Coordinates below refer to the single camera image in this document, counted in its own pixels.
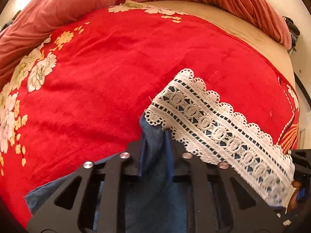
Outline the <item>right hand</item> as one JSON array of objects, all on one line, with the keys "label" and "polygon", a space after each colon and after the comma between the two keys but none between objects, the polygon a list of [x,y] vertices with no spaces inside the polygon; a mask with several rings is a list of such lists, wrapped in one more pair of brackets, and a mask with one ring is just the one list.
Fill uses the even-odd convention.
[{"label": "right hand", "polygon": [[298,207],[298,194],[301,189],[301,182],[294,180],[292,182],[292,187],[294,188],[294,192],[289,200],[288,206],[287,206],[287,213],[290,213],[292,210],[296,209]]}]

